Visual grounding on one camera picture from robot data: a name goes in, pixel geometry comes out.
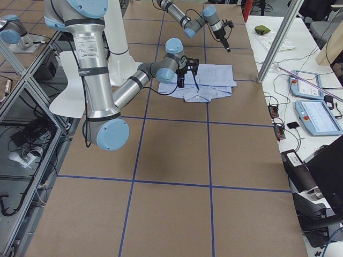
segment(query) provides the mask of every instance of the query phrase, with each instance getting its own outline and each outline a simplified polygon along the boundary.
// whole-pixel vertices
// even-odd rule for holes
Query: red object
[[[252,4],[253,4],[253,0],[247,0],[245,3],[244,11],[243,11],[244,22],[247,22],[248,20],[248,16],[252,9]]]

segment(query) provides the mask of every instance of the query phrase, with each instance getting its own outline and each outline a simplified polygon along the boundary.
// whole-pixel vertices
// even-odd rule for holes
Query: white table
[[[267,55],[267,50],[262,46],[262,44],[254,36],[254,33],[255,33],[254,28],[258,25],[265,25],[271,30],[275,30],[279,28],[282,20],[283,20],[283,17],[249,16],[246,26],[247,26],[250,43],[253,49],[253,54],[254,54],[258,69],[260,69],[262,66],[259,63],[262,63],[264,61]],[[309,33],[308,29],[306,28],[305,24],[300,18],[296,18],[294,20],[286,38],[290,40],[296,48],[293,50],[278,52],[274,60],[275,62],[279,62],[284,59],[302,58],[309,55],[312,52],[312,50],[317,50],[317,51],[315,51],[313,55],[309,56],[308,58],[306,57],[302,60],[283,61],[279,64],[281,67],[289,71],[300,70],[301,68],[302,71],[314,72],[314,73],[319,73],[319,74],[332,72],[332,69],[329,66],[320,66],[317,64],[316,56],[319,54],[319,49],[317,47],[316,42],[313,40],[311,34]],[[273,81],[280,74],[284,74],[284,73],[280,71],[279,69],[272,67],[269,70],[269,73],[267,74],[265,80],[263,81],[263,90],[264,92],[266,92],[265,95],[270,94],[271,96],[274,96],[275,98],[278,99],[279,103],[286,103],[287,99],[285,97],[278,95],[274,91]],[[323,87],[342,88],[338,79],[333,73],[322,75],[320,78],[322,80]],[[288,92],[289,92],[288,76],[286,75],[279,76],[277,80],[275,81],[275,85],[276,85],[275,87],[276,91],[278,93],[281,93],[286,96],[288,95]],[[330,92],[339,97],[343,97],[343,90],[337,89],[337,90],[331,90]],[[269,103],[269,101],[271,103],[276,103],[274,99],[270,100],[269,98],[270,97],[266,98],[267,103]],[[303,128],[294,108],[294,102],[296,100],[300,100],[300,98],[293,97],[291,93],[288,95],[288,98],[290,99],[291,103],[288,105],[284,105],[284,104],[280,105],[279,115],[280,115],[280,118],[285,122],[285,124],[289,122],[297,121],[301,125],[298,128],[298,131],[299,131],[300,137],[302,137],[303,139],[301,140],[301,147],[297,151],[297,154],[302,160],[305,160],[321,145],[329,145],[338,137],[312,137],[310,136],[310,134]],[[335,99],[334,99],[334,102],[337,102],[338,109],[340,111],[343,111],[343,103],[338,102]],[[333,114],[339,115],[336,108],[333,110]],[[343,120],[339,120],[338,123],[343,127]],[[289,134],[288,132],[285,132],[285,135],[286,135],[286,139],[280,141],[280,145],[279,145],[280,152],[284,152],[290,149],[295,149],[297,146],[297,141],[291,134]],[[327,202],[325,200],[316,201],[315,203],[320,203],[320,202],[323,202],[327,205]],[[307,251],[310,257],[314,256],[314,254],[317,251],[323,252],[323,250],[320,248],[312,248],[306,238],[304,238],[304,240],[305,240]],[[337,257],[337,256],[342,255],[342,253],[343,253],[343,242],[337,242],[337,243],[330,244],[328,250],[325,253],[325,257]]]

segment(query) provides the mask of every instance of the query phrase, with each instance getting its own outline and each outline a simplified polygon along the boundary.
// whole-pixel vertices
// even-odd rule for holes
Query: device screen
[[[312,84],[315,84],[317,87],[319,86],[316,75],[305,73],[305,72],[299,72],[297,75],[300,78],[303,78],[305,80],[308,80]],[[310,86],[309,84],[305,83],[304,81],[301,81],[300,79],[298,80],[298,87],[299,87],[299,93],[301,94],[319,96],[319,91],[317,88]]]
[[[338,128],[322,102],[302,102],[302,105],[317,132],[338,131]]]

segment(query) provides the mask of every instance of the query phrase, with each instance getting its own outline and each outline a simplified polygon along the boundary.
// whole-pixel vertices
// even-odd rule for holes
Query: robotic arm
[[[6,43],[17,44],[23,50],[33,45],[27,30],[14,14],[0,18],[0,37]]]
[[[169,83],[175,72],[185,67],[182,43],[179,39],[167,41],[167,53],[161,62],[143,63],[112,94],[102,39],[108,0],[44,0],[44,3],[46,24],[68,31],[74,38],[79,75],[88,103],[83,126],[85,138],[105,150],[119,149],[129,137],[129,127],[120,119],[121,109],[152,78]]]
[[[233,28],[234,24],[232,21],[226,20],[224,22],[220,20],[213,5],[205,8],[197,19],[191,20],[171,0],[157,0],[157,2],[164,11],[168,12],[184,28],[184,32],[188,37],[194,37],[208,23],[215,38],[220,40],[228,52],[231,52],[229,43],[225,38],[225,27]]]

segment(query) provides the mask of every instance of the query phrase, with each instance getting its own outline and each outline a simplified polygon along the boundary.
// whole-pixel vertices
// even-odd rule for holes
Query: white sticker
[[[98,58],[99,50],[94,36],[80,36],[74,38],[77,57],[79,59]]]
[[[298,159],[298,157],[295,155],[295,153],[288,153],[287,157],[290,160],[290,162],[293,164],[294,167],[301,165],[301,162]]]

